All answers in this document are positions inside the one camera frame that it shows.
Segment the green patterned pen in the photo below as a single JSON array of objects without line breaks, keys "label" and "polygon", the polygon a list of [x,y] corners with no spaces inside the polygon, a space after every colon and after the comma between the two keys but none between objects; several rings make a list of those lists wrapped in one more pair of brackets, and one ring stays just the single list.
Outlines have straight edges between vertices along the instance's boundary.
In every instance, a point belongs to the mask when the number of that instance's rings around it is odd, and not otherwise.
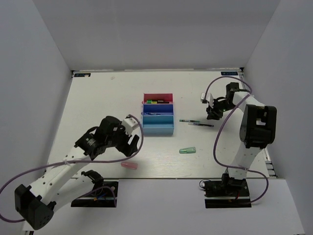
[{"label": "green patterned pen", "polygon": [[191,119],[180,119],[179,122],[200,123],[199,120],[191,120]]}]

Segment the blue pen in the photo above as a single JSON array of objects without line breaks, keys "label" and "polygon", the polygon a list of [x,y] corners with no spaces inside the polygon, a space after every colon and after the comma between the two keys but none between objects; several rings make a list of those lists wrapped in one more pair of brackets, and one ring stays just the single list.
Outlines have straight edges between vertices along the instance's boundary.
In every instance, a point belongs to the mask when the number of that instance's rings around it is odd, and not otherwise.
[{"label": "blue pen", "polygon": [[146,112],[145,115],[150,115],[150,116],[161,116],[163,115],[162,113],[152,113],[152,112]]}]

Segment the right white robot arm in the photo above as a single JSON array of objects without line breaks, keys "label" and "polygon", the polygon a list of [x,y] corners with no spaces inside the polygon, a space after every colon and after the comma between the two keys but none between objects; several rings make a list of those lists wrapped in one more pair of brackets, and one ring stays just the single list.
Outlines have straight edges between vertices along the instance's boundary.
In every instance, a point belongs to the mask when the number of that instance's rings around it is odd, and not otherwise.
[{"label": "right white robot arm", "polygon": [[222,192],[233,195],[239,187],[244,186],[247,172],[256,156],[274,142],[277,109],[257,101],[251,91],[241,89],[236,82],[226,86],[225,97],[213,98],[208,93],[202,93],[201,102],[208,104],[208,120],[220,120],[226,111],[233,113],[240,109],[243,112],[239,129],[240,147],[231,165],[225,165],[221,182]]}]

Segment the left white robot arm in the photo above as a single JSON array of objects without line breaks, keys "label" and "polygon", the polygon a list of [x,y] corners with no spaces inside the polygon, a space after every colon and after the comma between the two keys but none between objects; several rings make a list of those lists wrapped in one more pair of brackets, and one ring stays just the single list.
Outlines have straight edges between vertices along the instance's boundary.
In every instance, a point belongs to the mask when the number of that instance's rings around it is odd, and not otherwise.
[{"label": "left white robot arm", "polygon": [[137,118],[125,119],[107,116],[99,126],[90,128],[79,138],[64,160],[29,186],[15,189],[16,211],[34,229],[43,228],[54,213],[84,195],[99,195],[103,189],[111,190],[104,178],[94,170],[83,171],[108,148],[115,148],[126,159],[134,157],[143,145],[143,138],[132,132],[141,127]]}]

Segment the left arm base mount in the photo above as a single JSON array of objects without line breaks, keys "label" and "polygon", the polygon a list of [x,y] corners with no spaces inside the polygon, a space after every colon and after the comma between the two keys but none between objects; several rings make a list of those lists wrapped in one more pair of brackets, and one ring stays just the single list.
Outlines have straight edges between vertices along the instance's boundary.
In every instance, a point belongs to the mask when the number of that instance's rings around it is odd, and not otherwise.
[{"label": "left arm base mount", "polygon": [[108,188],[101,188],[98,191],[75,199],[70,206],[72,208],[115,208],[117,205],[118,185],[119,182],[117,180],[104,181],[103,186]]}]

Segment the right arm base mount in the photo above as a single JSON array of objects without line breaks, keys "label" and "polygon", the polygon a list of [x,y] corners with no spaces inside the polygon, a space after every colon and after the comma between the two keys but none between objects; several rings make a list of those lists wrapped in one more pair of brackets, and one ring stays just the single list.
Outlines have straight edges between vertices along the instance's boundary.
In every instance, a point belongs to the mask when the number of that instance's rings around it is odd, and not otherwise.
[{"label": "right arm base mount", "polygon": [[204,191],[206,209],[251,208],[247,182],[243,186],[223,186],[222,181],[201,180],[199,187]]}]

